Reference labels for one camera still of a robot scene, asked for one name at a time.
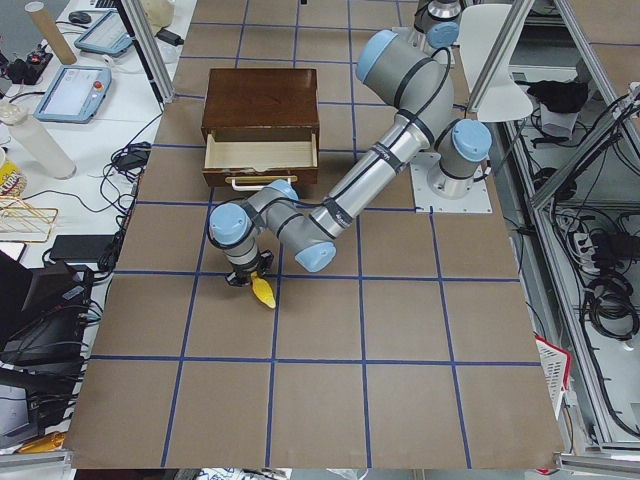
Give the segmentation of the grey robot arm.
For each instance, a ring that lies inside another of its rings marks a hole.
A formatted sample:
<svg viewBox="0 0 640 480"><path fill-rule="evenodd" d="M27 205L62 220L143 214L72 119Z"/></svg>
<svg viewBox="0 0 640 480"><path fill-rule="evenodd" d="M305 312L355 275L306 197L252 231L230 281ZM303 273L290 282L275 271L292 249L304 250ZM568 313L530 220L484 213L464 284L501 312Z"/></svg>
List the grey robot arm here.
<svg viewBox="0 0 640 480"><path fill-rule="evenodd" d="M419 2L414 28L424 34L430 53L391 30L382 30L367 42L356 76L385 104L395 107L394 123L310 214L298 211L299 197L284 179L212 211L208 236L232 267L226 277L229 285L247 286L271 267L272 253L257 244L265 230L306 271L325 268L336 254L335 239L421 150L432 149L440 156L435 193L449 199L465 195L478 165L488 157L492 137L480 121L453 117L451 64L435 58L457 40L461 14L457 1Z"/></svg>

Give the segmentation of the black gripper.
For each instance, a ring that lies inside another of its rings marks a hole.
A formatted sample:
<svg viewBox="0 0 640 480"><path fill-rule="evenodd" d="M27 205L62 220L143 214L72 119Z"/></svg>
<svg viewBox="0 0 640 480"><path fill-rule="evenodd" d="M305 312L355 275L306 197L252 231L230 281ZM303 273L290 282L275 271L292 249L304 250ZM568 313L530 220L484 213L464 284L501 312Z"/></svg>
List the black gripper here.
<svg viewBox="0 0 640 480"><path fill-rule="evenodd" d="M233 270L225 277L226 282L230 286L249 286L251 284L251 275L257 273L259 276L264 275L272 266L274 255L270 250L264 250L249 263L243 265L233 264Z"/></svg>

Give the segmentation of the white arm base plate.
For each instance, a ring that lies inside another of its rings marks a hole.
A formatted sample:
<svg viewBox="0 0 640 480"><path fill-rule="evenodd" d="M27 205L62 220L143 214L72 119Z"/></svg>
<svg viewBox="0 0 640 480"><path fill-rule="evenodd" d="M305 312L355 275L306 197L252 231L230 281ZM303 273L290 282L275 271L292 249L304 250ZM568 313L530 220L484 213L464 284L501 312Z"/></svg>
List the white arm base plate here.
<svg viewBox="0 0 640 480"><path fill-rule="evenodd" d="M490 214L492 212L482 168L463 180L447 177L440 169L440 155L419 152L410 163L415 210L418 213Z"/></svg>

